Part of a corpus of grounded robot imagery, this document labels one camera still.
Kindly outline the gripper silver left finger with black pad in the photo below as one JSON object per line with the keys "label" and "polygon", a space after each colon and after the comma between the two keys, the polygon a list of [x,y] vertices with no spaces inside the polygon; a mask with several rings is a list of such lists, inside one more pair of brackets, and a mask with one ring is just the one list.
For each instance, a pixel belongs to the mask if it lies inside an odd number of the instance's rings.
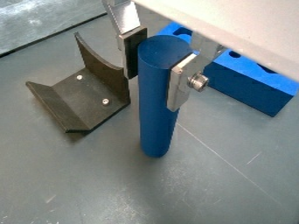
{"label": "gripper silver left finger with black pad", "polygon": [[147,28],[141,26],[136,4],[130,0],[101,0],[116,31],[117,48],[121,52],[124,76],[137,76],[137,46],[147,39]]}

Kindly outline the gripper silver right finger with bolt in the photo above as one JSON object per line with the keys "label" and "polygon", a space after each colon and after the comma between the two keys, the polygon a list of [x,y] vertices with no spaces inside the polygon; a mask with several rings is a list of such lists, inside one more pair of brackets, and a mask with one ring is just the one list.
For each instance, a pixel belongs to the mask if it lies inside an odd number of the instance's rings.
{"label": "gripper silver right finger with bolt", "polygon": [[191,35],[192,52],[172,67],[169,75],[167,108],[176,111],[187,102],[191,89],[201,92],[208,85],[203,75],[205,66],[223,54],[225,47],[199,33]]}

